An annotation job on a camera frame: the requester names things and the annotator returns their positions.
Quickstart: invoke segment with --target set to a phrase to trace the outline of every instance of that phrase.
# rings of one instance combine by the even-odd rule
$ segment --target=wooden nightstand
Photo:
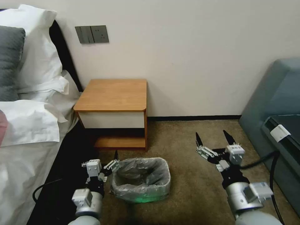
[[[147,81],[94,79],[74,106],[99,149],[147,151]]]

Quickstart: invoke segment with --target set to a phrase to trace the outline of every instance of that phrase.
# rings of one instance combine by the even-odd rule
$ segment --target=trash can
[[[131,203],[162,200],[170,192],[171,175],[163,158],[132,158],[120,162],[112,175],[111,193]]]

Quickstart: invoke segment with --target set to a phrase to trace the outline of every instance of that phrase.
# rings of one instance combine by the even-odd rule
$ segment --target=brown carpet
[[[134,157],[162,157],[171,172],[171,190],[168,199],[159,202],[126,204],[108,193],[106,183],[101,224],[222,224],[233,225],[234,218],[227,203],[222,177],[215,166],[196,152],[197,131],[209,148],[223,148],[227,142],[223,129],[246,150],[243,163],[259,159],[256,151],[236,120],[152,122],[149,124],[149,151],[119,151],[120,160]],[[103,163],[113,158],[114,152],[100,152]],[[250,182],[269,181],[264,165],[244,171]],[[286,225],[300,224],[300,219],[280,189],[274,187],[278,207]],[[272,202],[265,204],[263,212],[276,216]]]

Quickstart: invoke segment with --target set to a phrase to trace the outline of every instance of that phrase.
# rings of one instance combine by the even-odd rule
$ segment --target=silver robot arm
[[[102,168],[100,159],[93,159],[82,166],[87,168],[87,188],[75,190],[72,201],[77,206],[76,220],[69,225],[100,225],[102,199],[104,197],[104,183],[107,176],[112,174],[119,165],[118,153],[114,160]]]
[[[223,177],[222,186],[236,225],[282,225],[272,215],[255,211],[263,208],[264,201],[271,199],[273,191],[266,182],[250,183],[243,176],[241,163],[245,150],[235,143],[232,136],[224,131],[229,143],[226,148],[209,149],[202,144],[196,133],[196,152],[208,162],[216,165]]]

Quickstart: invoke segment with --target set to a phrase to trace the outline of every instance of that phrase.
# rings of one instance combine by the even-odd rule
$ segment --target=gray pillow
[[[0,101],[18,100],[16,78],[25,40],[23,28],[0,26]]]

